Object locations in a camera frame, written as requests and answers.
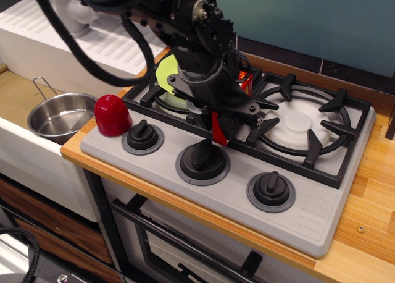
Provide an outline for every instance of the teal wall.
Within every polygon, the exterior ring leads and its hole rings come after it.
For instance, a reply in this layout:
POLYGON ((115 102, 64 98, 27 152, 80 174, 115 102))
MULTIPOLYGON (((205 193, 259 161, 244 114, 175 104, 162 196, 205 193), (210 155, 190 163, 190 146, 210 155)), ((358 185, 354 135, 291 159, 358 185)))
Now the teal wall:
POLYGON ((395 0, 217 0, 239 36, 392 77, 395 0))

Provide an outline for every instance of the black cast iron grate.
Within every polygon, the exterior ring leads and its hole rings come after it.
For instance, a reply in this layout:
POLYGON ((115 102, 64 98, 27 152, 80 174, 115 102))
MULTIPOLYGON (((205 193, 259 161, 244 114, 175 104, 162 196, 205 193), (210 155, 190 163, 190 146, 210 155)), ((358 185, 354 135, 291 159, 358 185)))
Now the black cast iron grate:
MULTIPOLYGON (((312 98, 316 97, 323 99, 327 102, 320 107, 320 112, 338 112, 342 117, 343 123, 337 124, 323 121, 321 122, 321 125, 339 135, 339 138, 329 146, 323 147, 318 138, 315 136, 314 132, 309 130, 309 149, 293 150, 276 144, 266 137, 265 133, 278 123, 278 119, 271 119, 265 120, 259 129, 253 129, 246 141, 234 139, 229 141, 227 147, 246 153, 257 159, 274 164, 278 167, 297 173, 301 176, 307 177, 333 188, 340 188, 341 181, 346 173, 355 144, 358 140, 360 131, 368 114, 370 103, 348 96, 347 91, 343 89, 338 90, 338 92, 333 92, 309 85, 307 83, 298 82, 296 80, 296 76, 293 74, 288 74, 286 77, 284 77, 266 72, 264 76, 261 77, 262 71, 258 69, 254 69, 253 74, 254 78, 252 85, 252 95, 260 105, 261 109, 278 109, 276 104, 266 100, 266 98, 275 93, 279 93, 285 101, 291 101, 293 98, 293 93, 297 91, 311 96, 312 98), (269 83, 277 86, 266 89, 266 86, 269 83), (346 107, 354 108, 361 112, 360 119, 355 128, 351 127, 350 118, 346 107), (273 148, 274 150, 283 153, 284 156, 265 148, 261 148, 258 142, 263 142, 265 145, 273 148), (331 175, 314 167, 314 164, 319 156, 330 153, 340 146, 347 148, 347 151, 337 175, 331 175), (304 157, 304 160, 302 163, 300 163, 299 161, 287 158, 285 156, 286 154, 304 157)), ((184 109, 174 108, 173 106, 164 104, 159 99, 159 96, 163 95, 165 91, 160 86, 153 84, 154 79, 151 80, 150 85, 139 85, 133 87, 122 98, 128 109, 160 120, 187 132, 194 133, 202 138, 207 138, 210 140, 212 139, 211 131, 205 129, 201 125, 198 125, 198 123, 193 124, 195 121, 194 119, 184 120, 159 109, 153 108, 153 103, 157 102, 160 103, 163 108, 169 111, 187 114, 187 111, 184 109), (149 87, 148 92, 139 101, 136 101, 136 97, 144 89, 146 89, 146 87, 149 87)))

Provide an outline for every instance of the oven window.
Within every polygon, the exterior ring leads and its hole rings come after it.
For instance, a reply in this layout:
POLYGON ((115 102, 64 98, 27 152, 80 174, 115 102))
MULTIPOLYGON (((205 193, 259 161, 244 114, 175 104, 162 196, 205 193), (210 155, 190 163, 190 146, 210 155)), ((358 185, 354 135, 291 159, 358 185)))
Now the oven window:
POLYGON ((232 283, 233 281, 209 268, 154 234, 136 226, 146 263, 172 282, 232 283))

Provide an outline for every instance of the wooden drawer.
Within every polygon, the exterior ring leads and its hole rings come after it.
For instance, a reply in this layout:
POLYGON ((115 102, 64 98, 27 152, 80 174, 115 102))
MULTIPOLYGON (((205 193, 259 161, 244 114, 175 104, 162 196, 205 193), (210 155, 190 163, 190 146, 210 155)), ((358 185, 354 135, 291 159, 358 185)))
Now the wooden drawer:
POLYGON ((19 219, 14 218, 18 225, 29 230, 38 240, 39 247, 66 260, 78 268, 84 269, 108 283, 121 283, 120 276, 113 269, 98 263, 88 255, 55 238, 49 233, 19 219))
POLYGON ((112 258, 100 230, 87 227, 86 224, 59 211, 49 202, 37 199, 33 193, 19 186, 9 179, 0 177, 2 200, 101 261, 112 264, 112 258))

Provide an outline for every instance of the wire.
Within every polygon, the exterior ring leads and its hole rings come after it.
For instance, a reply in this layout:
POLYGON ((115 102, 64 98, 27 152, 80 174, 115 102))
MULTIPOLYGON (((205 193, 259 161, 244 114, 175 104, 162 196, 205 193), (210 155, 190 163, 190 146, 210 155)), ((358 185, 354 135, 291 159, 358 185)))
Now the wire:
MULTIPOLYGON (((237 82, 237 83, 243 83, 244 81, 246 81, 249 78, 249 76, 251 74, 251 64, 249 63, 248 58, 241 51, 238 51, 236 48, 234 48, 231 44, 228 45, 227 51, 229 53, 233 54, 234 56, 238 57, 239 59, 241 59, 242 61, 244 61, 247 64, 246 76, 244 76, 242 79, 235 80, 235 82, 237 82)), ((224 67, 223 69, 224 69, 225 73, 229 77, 231 77, 229 72, 226 70, 226 68, 224 67)))
POLYGON ((38 241, 36 237, 26 229, 21 229, 19 227, 0 227, 0 235, 1 234, 18 234, 26 236, 31 244, 33 245, 33 258, 31 260, 31 264, 29 266, 29 270, 27 271, 25 277, 23 278, 21 283, 30 283, 33 279, 33 275, 36 271, 37 264, 38 264, 38 255, 40 246, 38 245, 38 241))
POLYGON ((79 47, 72 35, 62 23, 60 18, 58 18, 54 9, 52 8, 49 0, 36 0, 40 8, 43 10, 45 16, 48 18, 51 25, 54 27, 55 31, 63 39, 66 45, 71 50, 72 54, 79 61, 79 63, 93 76, 97 79, 106 82, 110 85, 116 87, 127 87, 130 85, 138 85, 141 83, 147 83, 150 76, 154 72, 154 56, 152 51, 145 40, 141 32, 136 28, 136 26, 131 22, 129 18, 126 18, 126 14, 122 14, 122 25, 129 35, 137 42, 141 51, 144 54, 144 58, 147 64, 147 71, 144 76, 132 79, 123 79, 108 73, 100 66, 98 66, 92 59, 90 59, 85 52, 79 47))

